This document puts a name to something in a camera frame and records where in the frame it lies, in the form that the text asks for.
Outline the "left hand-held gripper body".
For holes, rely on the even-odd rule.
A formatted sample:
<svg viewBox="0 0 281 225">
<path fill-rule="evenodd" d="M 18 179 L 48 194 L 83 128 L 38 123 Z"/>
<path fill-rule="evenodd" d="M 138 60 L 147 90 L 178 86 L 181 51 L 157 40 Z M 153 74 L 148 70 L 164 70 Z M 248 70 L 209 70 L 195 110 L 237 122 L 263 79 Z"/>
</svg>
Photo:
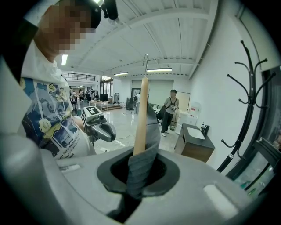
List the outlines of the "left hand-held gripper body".
<svg viewBox="0 0 281 225">
<path fill-rule="evenodd" d="M 104 125 L 107 121 L 104 114 L 96 106 L 84 107 L 81 120 L 86 135 L 90 137 L 92 141 L 107 139 L 108 135 L 104 129 Z"/>
</svg>

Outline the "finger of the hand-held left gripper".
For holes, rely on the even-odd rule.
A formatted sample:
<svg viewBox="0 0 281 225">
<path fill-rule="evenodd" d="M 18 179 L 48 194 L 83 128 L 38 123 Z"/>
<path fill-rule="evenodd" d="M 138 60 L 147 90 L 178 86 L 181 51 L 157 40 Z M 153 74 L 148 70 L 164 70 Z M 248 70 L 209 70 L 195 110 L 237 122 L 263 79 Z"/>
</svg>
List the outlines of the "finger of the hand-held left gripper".
<svg viewBox="0 0 281 225">
<path fill-rule="evenodd" d="M 116 139 L 116 129 L 113 124 L 111 123 L 101 123 L 100 126 L 100 139 L 107 141 L 107 142 L 112 142 Z"/>
</svg>

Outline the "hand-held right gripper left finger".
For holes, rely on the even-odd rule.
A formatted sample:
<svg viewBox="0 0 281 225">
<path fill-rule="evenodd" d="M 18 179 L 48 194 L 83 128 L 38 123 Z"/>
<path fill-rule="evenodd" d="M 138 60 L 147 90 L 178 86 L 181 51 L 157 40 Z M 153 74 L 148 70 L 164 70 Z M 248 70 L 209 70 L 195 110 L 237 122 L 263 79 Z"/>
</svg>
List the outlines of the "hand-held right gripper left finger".
<svg viewBox="0 0 281 225">
<path fill-rule="evenodd" d="M 51 152 L 28 138 L 0 137 L 0 172 L 17 200 L 41 225 L 118 225 L 84 199 Z"/>
</svg>

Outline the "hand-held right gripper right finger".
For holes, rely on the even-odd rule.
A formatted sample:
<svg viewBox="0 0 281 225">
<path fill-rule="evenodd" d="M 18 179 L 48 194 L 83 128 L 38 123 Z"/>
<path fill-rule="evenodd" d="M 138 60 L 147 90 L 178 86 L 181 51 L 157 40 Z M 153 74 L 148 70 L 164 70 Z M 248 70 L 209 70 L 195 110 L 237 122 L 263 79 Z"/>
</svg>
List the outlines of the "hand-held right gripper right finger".
<svg viewBox="0 0 281 225">
<path fill-rule="evenodd" d="M 179 180 L 166 194 L 144 198 L 128 219 L 130 225 L 224 225 L 252 202 L 206 163 L 165 150 L 159 153 L 179 167 Z"/>
</svg>

